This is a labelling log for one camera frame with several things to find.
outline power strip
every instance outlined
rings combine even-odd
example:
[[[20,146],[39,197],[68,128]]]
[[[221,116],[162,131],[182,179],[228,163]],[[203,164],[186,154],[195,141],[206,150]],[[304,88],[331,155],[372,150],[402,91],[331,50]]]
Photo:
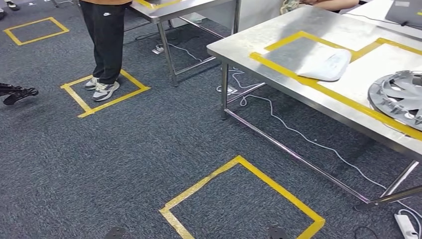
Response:
[[[219,86],[218,88],[217,88],[217,91],[218,92],[221,92],[221,87]],[[234,94],[234,93],[236,93],[237,92],[237,89],[235,88],[235,87],[233,87],[233,86],[231,86],[231,85],[228,85],[227,86],[227,95],[229,96],[229,95],[231,95],[231,94]]]
[[[153,49],[152,52],[154,52],[157,55],[160,55],[161,53],[164,52],[164,48],[161,46],[157,46],[157,48]]]
[[[405,239],[419,239],[418,233],[407,215],[394,214],[394,217]]]

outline stainless steel table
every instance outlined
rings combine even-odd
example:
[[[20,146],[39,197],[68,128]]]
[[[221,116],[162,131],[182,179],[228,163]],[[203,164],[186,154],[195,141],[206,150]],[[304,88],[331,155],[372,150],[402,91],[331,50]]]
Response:
[[[297,76],[295,72],[315,61],[315,56],[327,45],[352,52],[353,62],[343,77],[329,83]],[[209,54],[222,61],[222,117],[225,119],[227,114],[235,117],[295,159],[359,198],[364,203],[358,205],[357,209],[394,202],[422,192],[422,186],[418,186],[394,193],[422,160],[422,132],[372,110],[367,99],[369,86],[378,78],[400,70],[420,70],[422,51],[419,49],[422,49],[420,39],[311,6],[302,7],[208,46]],[[263,83],[227,100],[229,65],[252,74]],[[366,198],[227,107],[229,103],[264,85],[298,99],[414,161],[380,198]]]
[[[198,24],[195,24],[183,18],[183,16],[193,13],[193,12],[205,10],[210,7],[214,7],[214,6],[217,6],[226,2],[230,2],[230,1],[234,1],[236,4],[236,7],[233,13],[234,21],[233,21],[232,32],[237,33],[238,27],[239,27],[240,0],[135,0],[132,3],[131,8],[133,10],[140,13],[141,16],[145,18],[146,20],[148,20],[150,23],[157,24],[158,31],[160,33],[161,40],[163,42],[164,53],[166,55],[166,60],[169,67],[169,72],[170,72],[169,77],[170,77],[170,80],[173,82],[174,86],[177,86],[178,84],[178,81],[176,78],[177,75],[187,72],[200,65],[203,65],[215,59],[215,57],[210,57],[198,64],[195,64],[193,66],[190,66],[180,71],[176,71],[173,64],[173,59],[170,54],[170,48],[167,41],[165,30],[163,27],[163,23],[174,18],[180,18],[181,20],[186,21],[187,23],[190,23],[220,39],[223,39],[221,35],[209,29],[206,29]]]

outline person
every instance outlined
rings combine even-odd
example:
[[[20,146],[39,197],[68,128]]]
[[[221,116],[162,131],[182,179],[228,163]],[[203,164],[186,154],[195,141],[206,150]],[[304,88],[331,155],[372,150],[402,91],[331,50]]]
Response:
[[[302,0],[302,2],[337,13],[359,4],[359,0]]]
[[[339,13],[343,9],[355,7],[359,0],[282,0],[281,14],[288,13],[303,5],[313,5],[328,11]]]
[[[81,0],[81,9],[88,33],[94,43],[95,69],[85,83],[86,90],[95,90],[94,101],[110,98],[119,88],[123,55],[124,14],[130,0]]]
[[[13,3],[12,1],[9,1],[9,0],[4,0],[4,1],[6,2],[10,10],[19,11],[20,7],[16,5],[15,3]],[[6,12],[0,8],[0,20],[2,20],[5,16],[6,16]]]

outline person's foot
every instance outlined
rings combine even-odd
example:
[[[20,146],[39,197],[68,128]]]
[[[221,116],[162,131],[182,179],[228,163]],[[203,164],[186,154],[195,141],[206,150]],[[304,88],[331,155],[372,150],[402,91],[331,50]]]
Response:
[[[10,8],[10,10],[12,10],[12,11],[19,11],[19,9],[20,9],[20,7],[16,4],[14,4],[12,1],[7,1],[6,4]]]
[[[6,16],[6,12],[0,8],[0,20],[2,20]]]
[[[97,82],[99,78],[92,77],[88,82],[85,83],[85,90],[95,90],[97,88]]]
[[[120,87],[120,84],[116,81],[112,85],[106,85],[98,82],[97,88],[93,96],[94,101],[105,101],[110,98],[115,90]]]

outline floor marking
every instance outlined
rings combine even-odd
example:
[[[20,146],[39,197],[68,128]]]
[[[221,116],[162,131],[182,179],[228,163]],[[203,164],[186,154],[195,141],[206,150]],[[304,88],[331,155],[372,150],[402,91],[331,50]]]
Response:
[[[24,26],[29,26],[29,25],[32,25],[32,24],[36,24],[36,23],[39,23],[39,22],[42,22],[42,21],[51,21],[51,22],[53,22],[54,24],[56,24],[62,31],[60,31],[60,32],[56,32],[56,33],[53,33],[53,34],[50,34],[50,35],[47,35],[47,36],[42,36],[42,37],[39,37],[39,38],[36,38],[36,39],[34,39],[34,40],[29,40],[29,41],[25,41],[25,42],[21,42],[13,33],[12,33],[12,31],[11,30],[13,30],[13,29],[17,29],[17,28],[21,28],[21,27],[24,27]],[[32,42],[35,42],[35,41],[39,41],[39,40],[43,40],[43,39],[46,39],[46,38],[50,38],[50,37],[52,37],[52,36],[57,36],[57,35],[60,35],[60,34],[63,34],[63,33],[66,33],[66,32],[69,32],[69,29],[67,29],[64,25],[62,25],[61,23],[59,23],[56,19],[54,19],[53,17],[48,17],[48,18],[45,18],[45,19],[41,19],[41,20],[38,20],[38,21],[33,21],[33,22],[29,22],[29,23],[25,23],[25,24],[22,24],[22,25],[19,25],[19,26],[14,26],[14,27],[10,27],[10,28],[8,28],[8,29],[6,29],[6,30],[3,30],[18,46],[22,46],[22,45],[25,45],[25,44],[28,44],[28,43],[32,43]]]
[[[69,93],[69,95],[82,107],[82,109],[85,111],[85,113],[78,115],[78,117],[79,118],[84,118],[84,117],[87,117],[89,115],[92,115],[95,112],[100,111],[100,110],[102,110],[102,109],[104,109],[106,107],[109,107],[109,106],[112,106],[114,104],[117,104],[117,103],[119,103],[121,101],[127,100],[130,97],[136,96],[136,95],[138,95],[138,94],[140,94],[140,93],[142,93],[142,92],[147,91],[147,90],[150,89],[150,87],[143,85],[141,82],[139,82],[137,79],[135,79],[133,76],[131,76],[129,73],[127,73],[123,69],[120,71],[120,73],[124,77],[126,77],[130,82],[132,82],[134,85],[136,85],[139,89],[136,90],[136,91],[134,91],[134,92],[131,92],[131,93],[127,94],[127,95],[124,95],[122,97],[119,97],[119,98],[117,98],[115,100],[112,100],[110,102],[107,102],[107,103],[105,103],[103,105],[100,105],[98,107],[95,107],[95,108],[89,107],[88,104],[84,100],[82,100],[82,98],[71,87],[71,86],[76,85],[78,83],[81,83],[81,82],[84,82],[84,81],[89,80],[90,78],[92,78],[92,75],[87,76],[87,77],[84,77],[84,78],[81,78],[79,80],[72,81],[70,83],[66,83],[66,84],[62,85],[60,88],[64,89],[67,93]]]
[[[173,5],[175,3],[181,2],[182,0],[174,0],[174,1],[167,2],[167,3],[163,3],[163,4],[152,4],[152,3],[149,3],[145,0],[136,0],[136,1],[140,4],[142,4],[143,6],[149,8],[149,9],[158,9],[158,8],[170,6],[170,5]]]
[[[337,45],[335,43],[329,42],[327,40],[321,39],[317,36],[303,32],[303,31],[300,31],[300,32],[297,32],[293,35],[290,35],[290,36],[288,36],[288,37],[286,37],[286,38],[284,38],[284,39],[282,39],[282,40],[280,40],[280,41],[278,41],[278,42],[276,42],[272,45],[265,47],[265,49],[271,52],[271,51],[273,51],[273,50],[275,50],[275,49],[277,49],[281,46],[284,46],[284,45],[291,43],[291,42],[293,42],[293,41],[295,41],[299,38],[302,38],[302,37],[313,40],[315,42],[325,44],[327,46],[331,46],[331,47],[335,47],[335,48],[342,48],[342,49],[346,49],[346,50],[350,51],[352,53],[351,62],[363,57],[367,53],[371,52],[372,50],[376,49],[377,47],[379,47],[383,44],[389,44],[389,45],[392,45],[392,46],[397,46],[397,47],[400,47],[404,50],[410,51],[412,53],[422,55],[421,50],[417,50],[417,49],[411,48],[409,46],[402,45],[402,44],[399,44],[397,42],[393,42],[393,41],[390,41],[390,40],[387,40],[387,39],[384,39],[384,38],[378,38],[376,41],[374,41],[373,43],[363,47],[362,49],[360,49],[358,51],[353,51],[353,50],[347,49],[343,46],[340,46],[340,45]],[[281,74],[283,74],[287,77],[290,77],[292,79],[297,80],[298,82],[300,82],[303,85],[312,87],[315,90],[318,90],[318,91],[332,97],[333,99],[336,99],[336,100],[342,102],[345,105],[348,105],[348,106],[350,106],[350,107],[352,107],[352,108],[354,108],[354,109],[356,109],[356,110],[358,110],[358,111],[360,111],[360,112],[362,112],[362,113],[364,113],[368,116],[371,116],[374,119],[379,120],[382,123],[385,123],[385,124],[395,128],[395,129],[397,129],[398,131],[410,136],[410,137],[422,140],[422,132],[421,131],[418,131],[417,129],[414,129],[410,126],[407,126],[407,125],[404,125],[400,122],[397,122],[395,119],[390,118],[389,116],[386,116],[383,113],[377,112],[377,111],[375,111],[375,110],[373,110],[373,109],[371,109],[367,106],[364,106],[364,105],[362,105],[362,104],[360,104],[360,103],[358,103],[358,102],[356,102],[356,101],[354,101],[354,100],[352,100],[348,97],[345,97],[345,96],[343,96],[339,93],[336,93],[336,92],[318,84],[318,80],[298,76],[295,72],[293,72],[293,71],[291,71],[291,70],[289,70],[289,69],[287,69],[287,68],[285,68],[285,67],[283,67],[283,66],[281,66],[281,65],[279,65],[279,64],[277,64],[277,63],[275,63],[275,62],[273,62],[269,59],[266,59],[265,57],[262,56],[262,54],[260,54],[258,52],[251,53],[250,58],[260,62],[261,64],[263,64],[263,65],[265,65],[265,66],[267,66],[267,67],[269,67],[269,68],[271,68],[275,71],[280,72]]]
[[[291,194],[289,191],[287,191],[285,188],[280,186],[278,183],[276,183],[274,180],[272,180],[270,177],[265,175],[262,171],[260,171],[258,168],[253,166],[251,163],[249,163],[246,159],[244,159],[241,156],[237,156],[213,173],[211,173],[209,176],[205,177],[198,183],[196,183],[194,186],[190,187],[188,190],[182,192],[179,196],[172,199],[170,202],[166,203],[166,205],[160,209],[161,214],[164,216],[164,218],[169,222],[171,226],[174,227],[174,229],[177,231],[177,233],[182,237],[182,239],[195,239],[188,230],[180,223],[180,221],[171,213],[171,209],[181,203],[183,200],[190,197],[192,194],[200,190],[206,183],[208,183],[211,179],[215,178],[219,174],[231,169],[237,164],[243,165],[245,168],[247,168],[249,171],[251,171],[253,174],[255,174],[258,178],[260,178],[262,181],[267,183],[271,188],[276,190],[278,193],[280,193],[283,197],[285,197],[287,200],[289,200],[291,203],[293,203],[297,208],[299,208],[303,213],[305,213],[308,217],[313,219],[313,223],[305,230],[303,231],[297,239],[310,239],[313,235],[315,235],[325,224],[325,219],[322,218],[320,215],[318,215],[316,212],[314,212],[311,208],[309,208],[306,204],[301,202],[298,198],[296,198],[293,194]]]

